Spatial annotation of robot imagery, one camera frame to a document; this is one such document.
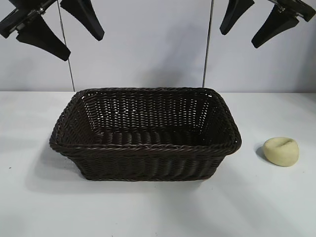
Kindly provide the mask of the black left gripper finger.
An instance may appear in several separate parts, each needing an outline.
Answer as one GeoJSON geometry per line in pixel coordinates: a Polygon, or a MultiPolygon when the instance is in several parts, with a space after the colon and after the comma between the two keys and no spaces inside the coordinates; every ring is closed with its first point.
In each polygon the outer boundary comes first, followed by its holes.
{"type": "Polygon", "coordinates": [[[34,19],[18,30],[16,39],[21,43],[43,49],[63,61],[67,61],[71,54],[70,50],[58,39],[43,19],[34,19]]]}
{"type": "Polygon", "coordinates": [[[61,7],[75,17],[98,41],[104,37],[104,30],[95,14],[91,0],[62,0],[61,7]]]}

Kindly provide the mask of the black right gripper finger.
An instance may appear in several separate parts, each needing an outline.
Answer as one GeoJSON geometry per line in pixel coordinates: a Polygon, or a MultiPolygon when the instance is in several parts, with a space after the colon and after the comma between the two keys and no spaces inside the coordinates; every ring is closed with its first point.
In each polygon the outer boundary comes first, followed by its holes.
{"type": "Polygon", "coordinates": [[[299,23],[297,17],[284,7],[274,5],[267,20],[251,40],[255,48],[259,48],[276,35],[294,28],[299,23]]]}
{"type": "Polygon", "coordinates": [[[220,26],[220,31],[226,35],[237,20],[254,4],[253,0],[229,0],[228,7],[220,26]]]}

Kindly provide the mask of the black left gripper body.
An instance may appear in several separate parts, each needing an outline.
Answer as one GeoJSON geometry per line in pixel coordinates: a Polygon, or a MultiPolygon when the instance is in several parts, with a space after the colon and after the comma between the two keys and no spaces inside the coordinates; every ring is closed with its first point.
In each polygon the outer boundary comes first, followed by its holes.
{"type": "Polygon", "coordinates": [[[8,38],[10,34],[36,15],[43,15],[56,0],[9,0],[15,9],[0,22],[0,34],[8,38]]]}

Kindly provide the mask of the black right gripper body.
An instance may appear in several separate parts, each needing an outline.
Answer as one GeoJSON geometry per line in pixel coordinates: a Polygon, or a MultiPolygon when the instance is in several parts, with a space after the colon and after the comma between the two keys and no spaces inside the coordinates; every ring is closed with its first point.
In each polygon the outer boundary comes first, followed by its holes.
{"type": "Polygon", "coordinates": [[[269,21],[284,23],[297,20],[297,16],[309,22],[316,14],[316,11],[302,0],[272,0],[275,6],[268,17],[269,21]]]}

